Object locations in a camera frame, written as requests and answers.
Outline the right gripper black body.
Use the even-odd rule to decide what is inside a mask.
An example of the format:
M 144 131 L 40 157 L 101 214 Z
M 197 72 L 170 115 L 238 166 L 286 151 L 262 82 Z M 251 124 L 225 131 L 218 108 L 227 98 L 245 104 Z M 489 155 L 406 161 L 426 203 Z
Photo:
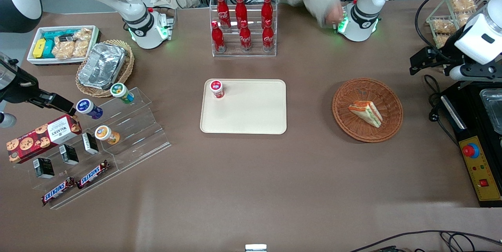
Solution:
M 38 80 L 18 68 L 13 74 L 14 78 L 1 88 L 0 99 L 8 103 L 31 103 L 40 108 L 50 108 L 48 98 L 50 93 L 39 88 Z

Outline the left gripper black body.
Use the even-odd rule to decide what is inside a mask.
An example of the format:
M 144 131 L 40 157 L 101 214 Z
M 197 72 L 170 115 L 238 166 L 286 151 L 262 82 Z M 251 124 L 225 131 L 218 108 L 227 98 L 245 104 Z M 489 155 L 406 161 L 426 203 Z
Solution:
M 449 73 L 453 67 L 465 63 L 464 53 L 455 46 L 443 46 L 441 49 L 426 46 L 422 50 L 425 52 L 425 59 L 421 69 L 443 67 Z

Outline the person's bare hand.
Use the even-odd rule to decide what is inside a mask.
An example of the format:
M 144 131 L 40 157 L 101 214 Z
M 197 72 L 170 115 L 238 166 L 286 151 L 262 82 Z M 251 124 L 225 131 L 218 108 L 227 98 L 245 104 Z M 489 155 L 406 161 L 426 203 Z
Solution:
M 322 27 L 332 27 L 332 25 L 339 25 L 344 20 L 344 7 L 342 3 L 337 0 L 328 7 L 321 17 L 320 25 Z

